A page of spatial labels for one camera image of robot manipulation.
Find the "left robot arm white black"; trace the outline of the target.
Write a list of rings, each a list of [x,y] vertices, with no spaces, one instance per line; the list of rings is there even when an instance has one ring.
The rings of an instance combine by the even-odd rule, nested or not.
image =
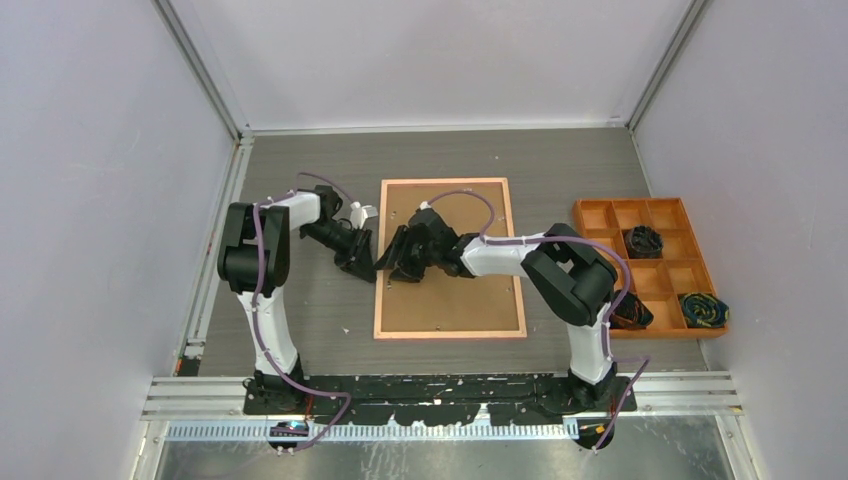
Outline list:
[[[330,185],[294,190],[279,199],[235,202],[228,207],[217,271],[242,305],[255,349],[255,370],[245,388],[250,402],[284,414],[298,412],[307,395],[300,355],[285,311],[284,286],[291,266],[291,236],[310,238],[333,253],[344,273],[373,283],[372,233],[365,226],[376,207],[350,201],[350,212]]]

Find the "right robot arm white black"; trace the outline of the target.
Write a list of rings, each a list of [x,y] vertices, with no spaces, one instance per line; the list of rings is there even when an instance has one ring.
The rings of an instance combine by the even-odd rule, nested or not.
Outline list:
[[[459,234],[432,208],[399,226],[376,261],[393,282],[420,282],[430,267],[451,277],[525,278],[560,320],[570,344],[565,394],[584,410],[611,395],[617,373],[608,319],[618,273],[589,242],[564,223],[521,237]]]

